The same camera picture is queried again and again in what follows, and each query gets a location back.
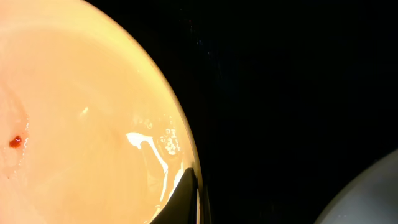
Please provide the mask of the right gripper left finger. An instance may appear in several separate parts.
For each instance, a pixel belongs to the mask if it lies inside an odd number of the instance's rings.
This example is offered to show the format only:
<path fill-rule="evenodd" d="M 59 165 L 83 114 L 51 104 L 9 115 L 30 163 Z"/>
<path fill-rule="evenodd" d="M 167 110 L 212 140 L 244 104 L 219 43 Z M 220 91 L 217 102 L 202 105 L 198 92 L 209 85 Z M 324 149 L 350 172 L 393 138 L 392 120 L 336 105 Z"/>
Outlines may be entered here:
<path fill-rule="evenodd" d="M 186 169 L 169 201 L 150 224 L 198 224 L 199 193 L 197 185 L 193 168 Z"/>

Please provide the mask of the pale green plate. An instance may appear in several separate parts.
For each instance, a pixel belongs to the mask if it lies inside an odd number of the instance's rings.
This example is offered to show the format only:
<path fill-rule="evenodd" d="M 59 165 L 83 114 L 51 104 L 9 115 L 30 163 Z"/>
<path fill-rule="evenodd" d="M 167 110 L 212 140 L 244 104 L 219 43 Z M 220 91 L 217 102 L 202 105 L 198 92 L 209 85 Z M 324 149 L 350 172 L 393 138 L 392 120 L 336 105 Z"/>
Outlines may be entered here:
<path fill-rule="evenodd" d="M 315 224 L 397 224 L 397 151 L 364 170 L 325 207 Z"/>

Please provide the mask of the yellow plate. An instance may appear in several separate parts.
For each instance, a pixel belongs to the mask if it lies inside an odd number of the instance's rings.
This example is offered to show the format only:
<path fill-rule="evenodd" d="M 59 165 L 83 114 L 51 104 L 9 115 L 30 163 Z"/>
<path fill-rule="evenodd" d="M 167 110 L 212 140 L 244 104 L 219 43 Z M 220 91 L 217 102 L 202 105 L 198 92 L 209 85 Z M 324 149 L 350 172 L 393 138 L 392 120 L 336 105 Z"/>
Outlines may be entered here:
<path fill-rule="evenodd" d="M 1 222 L 151 223 L 198 153 L 146 51 L 85 1 L 1 2 Z"/>

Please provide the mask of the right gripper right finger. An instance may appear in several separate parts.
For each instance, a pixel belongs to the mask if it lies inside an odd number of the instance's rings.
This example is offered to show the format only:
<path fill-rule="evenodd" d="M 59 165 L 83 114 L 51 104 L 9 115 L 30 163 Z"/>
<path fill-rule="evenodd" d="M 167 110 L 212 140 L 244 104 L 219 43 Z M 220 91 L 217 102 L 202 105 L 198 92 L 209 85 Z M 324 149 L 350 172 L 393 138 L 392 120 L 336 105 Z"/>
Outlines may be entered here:
<path fill-rule="evenodd" d="M 203 224 L 212 224 L 211 205 L 208 186 L 203 187 Z"/>

